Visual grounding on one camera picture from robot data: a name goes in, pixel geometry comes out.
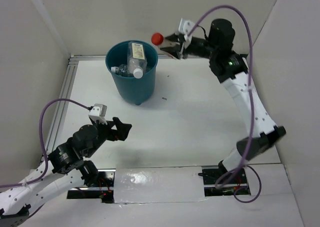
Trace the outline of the red cap red label bottle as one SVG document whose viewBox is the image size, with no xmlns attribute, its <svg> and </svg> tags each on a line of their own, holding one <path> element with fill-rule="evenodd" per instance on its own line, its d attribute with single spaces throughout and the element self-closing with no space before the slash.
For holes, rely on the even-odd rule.
<svg viewBox="0 0 320 227">
<path fill-rule="evenodd" d="M 164 49 L 174 49 L 176 46 L 178 46 L 177 42 L 168 40 L 159 32 L 156 32 L 152 35 L 151 42 L 154 46 L 158 47 L 161 51 L 164 51 Z"/>
</svg>

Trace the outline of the large clear square bottle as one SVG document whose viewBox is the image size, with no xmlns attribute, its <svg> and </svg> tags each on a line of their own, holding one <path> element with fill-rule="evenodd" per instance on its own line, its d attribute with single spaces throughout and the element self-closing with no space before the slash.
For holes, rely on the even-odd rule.
<svg viewBox="0 0 320 227">
<path fill-rule="evenodd" d="M 141 79 L 147 68 L 147 59 L 144 46 L 141 43 L 130 41 L 128 43 L 127 69 L 136 79 Z"/>
</svg>

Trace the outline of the clear bottle front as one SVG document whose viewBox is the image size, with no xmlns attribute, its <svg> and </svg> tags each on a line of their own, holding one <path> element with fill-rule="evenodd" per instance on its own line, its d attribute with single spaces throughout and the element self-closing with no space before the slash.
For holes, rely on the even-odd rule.
<svg viewBox="0 0 320 227">
<path fill-rule="evenodd" d="M 128 66 L 126 64 L 121 64 L 120 66 L 112 66 L 110 70 L 112 73 L 122 77 L 133 77 L 133 74 L 129 72 Z"/>
</svg>

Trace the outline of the clear bottle white cap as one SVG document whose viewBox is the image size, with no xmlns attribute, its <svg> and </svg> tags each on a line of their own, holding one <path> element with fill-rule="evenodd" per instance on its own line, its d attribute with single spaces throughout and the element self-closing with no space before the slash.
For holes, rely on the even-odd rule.
<svg viewBox="0 0 320 227">
<path fill-rule="evenodd" d="M 146 73 L 148 73 L 149 71 L 151 71 L 154 67 L 153 66 L 146 66 L 143 74 L 145 75 Z"/>
</svg>

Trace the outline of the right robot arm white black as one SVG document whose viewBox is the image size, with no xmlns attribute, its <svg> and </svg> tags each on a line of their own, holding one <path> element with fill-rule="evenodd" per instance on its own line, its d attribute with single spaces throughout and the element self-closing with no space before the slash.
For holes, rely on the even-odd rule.
<svg viewBox="0 0 320 227">
<path fill-rule="evenodd" d="M 219 83 L 228 91 L 237 106 L 248 137 L 238 141 L 227 158 L 218 164 L 218 177 L 230 183 L 242 159 L 247 163 L 272 148 L 285 134 L 267 113 L 249 76 L 247 60 L 233 51 L 235 30 L 230 21 L 215 19 L 204 38 L 189 36 L 195 23 L 182 19 L 178 30 L 168 36 L 155 33 L 151 42 L 174 59 L 187 59 L 190 55 L 209 60 L 209 68 Z"/>
</svg>

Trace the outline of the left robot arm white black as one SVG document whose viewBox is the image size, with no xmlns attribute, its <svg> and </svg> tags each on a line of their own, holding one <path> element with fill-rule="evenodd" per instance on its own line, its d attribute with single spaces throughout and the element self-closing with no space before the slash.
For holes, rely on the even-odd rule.
<svg viewBox="0 0 320 227">
<path fill-rule="evenodd" d="M 105 141 L 125 141 L 132 125 L 113 117 L 82 126 L 21 182 L 0 194 L 0 225 L 17 227 L 49 200 L 76 187 L 98 183 L 99 171 L 89 159 Z"/>
</svg>

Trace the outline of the teal plastic bin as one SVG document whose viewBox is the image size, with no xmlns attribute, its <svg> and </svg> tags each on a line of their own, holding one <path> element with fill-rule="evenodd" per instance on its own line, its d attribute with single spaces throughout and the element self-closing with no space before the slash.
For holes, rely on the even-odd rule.
<svg viewBox="0 0 320 227">
<path fill-rule="evenodd" d="M 131 40 L 126 40 L 114 45 L 105 56 L 105 65 L 111 73 L 120 96 L 130 104 L 141 105 L 152 96 L 155 90 L 158 53 L 149 43 L 141 40 L 134 40 L 133 42 L 143 45 L 147 66 L 153 66 L 153 69 L 144 74 L 140 79 L 119 76 L 111 72 L 111 67 L 127 64 L 129 42 L 131 42 Z"/>
</svg>

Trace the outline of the silver tape sheet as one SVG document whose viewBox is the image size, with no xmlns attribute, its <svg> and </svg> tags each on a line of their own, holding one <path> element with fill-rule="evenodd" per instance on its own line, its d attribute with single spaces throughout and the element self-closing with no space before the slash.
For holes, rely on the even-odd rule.
<svg viewBox="0 0 320 227">
<path fill-rule="evenodd" d="M 125 168 L 114 176 L 117 204 L 193 203 L 205 199 L 200 166 Z"/>
</svg>

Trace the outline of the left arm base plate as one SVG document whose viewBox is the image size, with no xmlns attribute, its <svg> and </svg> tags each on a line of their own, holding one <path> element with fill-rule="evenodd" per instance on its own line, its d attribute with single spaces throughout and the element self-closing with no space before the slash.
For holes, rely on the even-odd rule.
<svg viewBox="0 0 320 227">
<path fill-rule="evenodd" d="M 97 182 L 87 187 L 75 187 L 67 192 L 68 200 L 100 200 L 104 204 L 114 204 L 115 169 L 99 169 Z"/>
</svg>

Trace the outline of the aluminium frame rail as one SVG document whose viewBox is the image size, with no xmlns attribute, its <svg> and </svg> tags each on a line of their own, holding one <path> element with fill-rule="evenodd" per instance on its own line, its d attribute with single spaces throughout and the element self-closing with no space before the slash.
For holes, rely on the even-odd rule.
<svg viewBox="0 0 320 227">
<path fill-rule="evenodd" d="M 107 120 L 132 125 L 125 141 L 106 141 L 91 157 L 99 169 L 217 165 L 248 135 L 206 59 L 161 57 L 153 95 L 140 105 L 124 101 L 102 58 L 80 60 L 69 98 L 56 104 L 49 151 L 90 122 L 85 106 L 104 104 Z"/>
</svg>

